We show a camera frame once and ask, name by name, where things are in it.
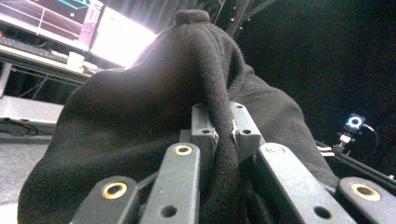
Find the screw hole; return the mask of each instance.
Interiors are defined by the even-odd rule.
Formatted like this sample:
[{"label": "screw hole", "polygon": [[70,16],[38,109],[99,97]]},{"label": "screw hole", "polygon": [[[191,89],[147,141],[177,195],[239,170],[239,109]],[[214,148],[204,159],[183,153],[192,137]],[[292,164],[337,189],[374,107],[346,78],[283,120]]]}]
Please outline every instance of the screw hole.
[{"label": "screw hole", "polygon": [[173,205],[168,205],[161,211],[163,217],[172,217],[177,213],[177,209]]},{"label": "screw hole", "polygon": [[106,199],[117,199],[127,190],[127,186],[121,182],[115,182],[105,185],[102,188],[102,196]]},{"label": "screw hole", "polygon": [[251,133],[251,130],[242,130],[242,133],[250,134],[250,133]]},{"label": "screw hole", "polygon": [[112,186],[107,190],[108,194],[116,194],[117,192],[119,192],[121,190],[121,186],[120,185],[116,185],[116,186]]},{"label": "screw hole", "polygon": [[186,151],[188,151],[189,149],[188,148],[186,148],[186,147],[181,147],[178,151],[179,152],[186,152]]},{"label": "screw hole", "polygon": [[188,146],[177,146],[174,148],[174,152],[179,156],[186,156],[192,153],[192,148]]},{"label": "screw hole", "polygon": [[329,219],[332,217],[332,214],[330,214],[330,212],[324,208],[324,207],[315,207],[314,208],[315,214],[317,214],[318,217],[322,217],[325,219]]},{"label": "screw hole", "polygon": [[358,187],[358,188],[356,188],[356,190],[358,192],[360,192],[361,194],[364,194],[364,195],[367,195],[367,196],[373,195],[373,192],[370,189],[367,189],[367,188],[364,188],[364,187]]}]

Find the black cloth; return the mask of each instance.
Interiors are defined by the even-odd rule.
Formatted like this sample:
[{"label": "black cloth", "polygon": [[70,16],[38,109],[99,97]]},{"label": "black cloth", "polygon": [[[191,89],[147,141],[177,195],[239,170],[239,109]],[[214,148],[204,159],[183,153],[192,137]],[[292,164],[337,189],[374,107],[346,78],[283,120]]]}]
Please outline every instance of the black cloth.
[{"label": "black cloth", "polygon": [[219,134],[201,223],[246,222],[230,100],[247,107],[267,142],[291,148],[318,180],[336,185],[299,106],[255,77],[234,41],[208,20],[203,11],[179,11],[137,65],[98,73],[71,95],[21,191],[20,223],[68,222],[100,180],[139,182],[156,172],[179,131],[191,127],[198,102],[209,105]]}]

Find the desk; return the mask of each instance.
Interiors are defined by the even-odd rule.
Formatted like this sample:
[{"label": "desk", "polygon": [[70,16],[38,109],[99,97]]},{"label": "desk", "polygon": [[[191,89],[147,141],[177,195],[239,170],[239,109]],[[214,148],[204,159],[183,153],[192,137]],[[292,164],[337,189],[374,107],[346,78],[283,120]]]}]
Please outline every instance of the desk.
[{"label": "desk", "polygon": [[70,70],[65,63],[59,63],[18,49],[0,45],[0,61],[5,66],[0,77],[0,97],[4,94],[9,72],[12,66],[24,70],[34,70],[44,74],[48,79],[73,85],[83,84],[91,75]]},{"label": "desk", "polygon": [[64,63],[1,45],[0,61],[4,62],[0,76],[0,118],[26,119],[31,122],[55,126],[63,109],[62,105],[5,96],[4,90],[11,70],[26,74],[29,74],[29,71],[37,71],[43,74],[43,78],[75,86],[82,85],[91,76],[70,70]]}]

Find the dark wall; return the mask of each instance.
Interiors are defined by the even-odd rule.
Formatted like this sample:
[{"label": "dark wall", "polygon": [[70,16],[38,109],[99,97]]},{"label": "dark wall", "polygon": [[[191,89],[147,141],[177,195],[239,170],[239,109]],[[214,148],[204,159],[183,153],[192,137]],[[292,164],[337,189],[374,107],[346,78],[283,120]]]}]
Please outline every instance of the dark wall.
[{"label": "dark wall", "polygon": [[[301,106],[313,135],[328,145],[350,113],[379,134],[365,160],[395,174],[396,3],[278,0],[244,24],[237,42],[258,76]],[[351,156],[374,151],[363,132]]]}]

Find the gray floor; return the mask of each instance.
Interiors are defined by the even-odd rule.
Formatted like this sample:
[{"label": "gray floor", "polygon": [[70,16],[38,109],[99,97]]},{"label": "gray floor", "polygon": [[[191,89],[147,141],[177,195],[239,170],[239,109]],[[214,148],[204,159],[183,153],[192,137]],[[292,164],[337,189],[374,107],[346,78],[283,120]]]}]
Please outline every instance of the gray floor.
[{"label": "gray floor", "polygon": [[0,206],[18,202],[24,181],[43,157],[49,143],[48,136],[0,135]]}]

